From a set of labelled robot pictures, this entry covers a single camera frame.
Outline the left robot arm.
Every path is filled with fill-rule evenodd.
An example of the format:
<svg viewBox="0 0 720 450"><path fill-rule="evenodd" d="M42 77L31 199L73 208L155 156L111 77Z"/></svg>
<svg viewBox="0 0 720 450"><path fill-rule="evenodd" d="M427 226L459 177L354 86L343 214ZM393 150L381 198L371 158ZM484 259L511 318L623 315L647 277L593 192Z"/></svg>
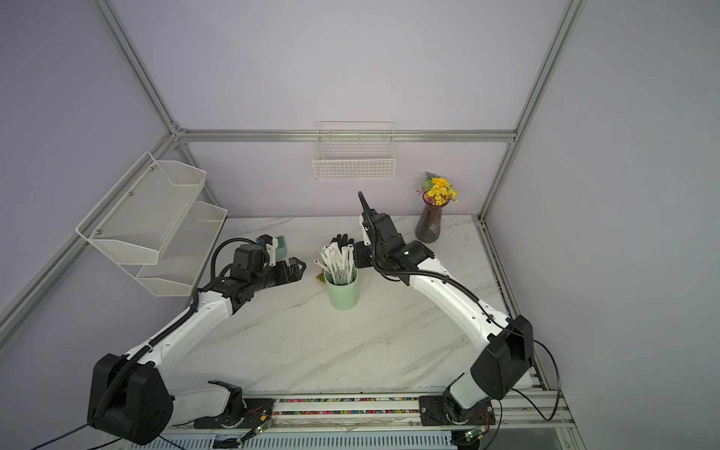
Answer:
<svg viewBox="0 0 720 450"><path fill-rule="evenodd" d="M192 291L189 306L170 324L125 354L106 354L93 369L86 424L135 444L149 444L169 426L194 423L235 428L249 415L241 387L211 380L181 392L168 386L179 363L214 328L258 292L301 281L296 257L279 259L270 235L234 238L230 264L218 268L222 242L210 258L210 281Z"/></svg>

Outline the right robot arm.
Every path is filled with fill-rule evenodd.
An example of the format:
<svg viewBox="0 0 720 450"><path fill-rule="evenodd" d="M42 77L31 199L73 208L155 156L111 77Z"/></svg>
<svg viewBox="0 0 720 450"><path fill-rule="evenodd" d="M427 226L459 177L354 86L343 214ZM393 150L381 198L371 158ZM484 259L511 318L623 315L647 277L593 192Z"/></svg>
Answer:
<svg viewBox="0 0 720 450"><path fill-rule="evenodd" d="M390 216L372 209L362 192L358 198L371 266L381 276L427 296L478 351L474 363L442 394L447 419L461 424L477 403L504 399L533 365L530 322L481 301L450 274L432 250L418 240L406 242Z"/></svg>

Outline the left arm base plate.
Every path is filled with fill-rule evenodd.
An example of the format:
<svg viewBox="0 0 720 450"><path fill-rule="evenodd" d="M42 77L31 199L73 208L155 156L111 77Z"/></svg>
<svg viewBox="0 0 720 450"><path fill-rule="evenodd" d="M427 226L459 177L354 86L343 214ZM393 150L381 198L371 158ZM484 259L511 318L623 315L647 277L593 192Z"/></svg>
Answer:
<svg viewBox="0 0 720 450"><path fill-rule="evenodd" d="M252 397L231 405L220 415L196 419L195 429L255 429L270 420L275 401L270 397Z"/></svg>

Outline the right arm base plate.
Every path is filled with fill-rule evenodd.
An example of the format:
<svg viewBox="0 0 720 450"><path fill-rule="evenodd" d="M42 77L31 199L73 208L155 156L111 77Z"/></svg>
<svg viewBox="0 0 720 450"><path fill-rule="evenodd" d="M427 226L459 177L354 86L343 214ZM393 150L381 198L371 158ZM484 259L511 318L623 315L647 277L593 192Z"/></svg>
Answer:
<svg viewBox="0 0 720 450"><path fill-rule="evenodd" d="M451 397L421 396L418 398L423 426L490 426L496 424L495 410L488 399L463 409Z"/></svg>

